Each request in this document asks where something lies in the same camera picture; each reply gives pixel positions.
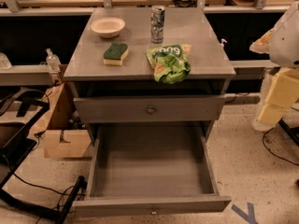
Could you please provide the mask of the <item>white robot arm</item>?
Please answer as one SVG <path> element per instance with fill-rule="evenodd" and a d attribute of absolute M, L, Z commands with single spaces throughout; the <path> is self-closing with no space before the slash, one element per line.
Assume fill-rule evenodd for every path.
<path fill-rule="evenodd" d="M 274 27 L 253 42 L 249 50 L 268 54 L 270 61 L 280 66 L 277 73 L 265 76 L 252 122 L 255 130 L 266 132 L 299 99 L 299 2 L 292 3 Z"/>

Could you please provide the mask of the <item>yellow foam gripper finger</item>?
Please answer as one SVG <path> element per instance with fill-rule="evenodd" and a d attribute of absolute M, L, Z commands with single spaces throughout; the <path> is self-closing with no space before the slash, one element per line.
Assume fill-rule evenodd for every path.
<path fill-rule="evenodd" d="M 260 91 L 252 126 L 266 132 L 274 128 L 299 99 L 299 70 L 281 68 L 274 75 L 266 74 Z"/>

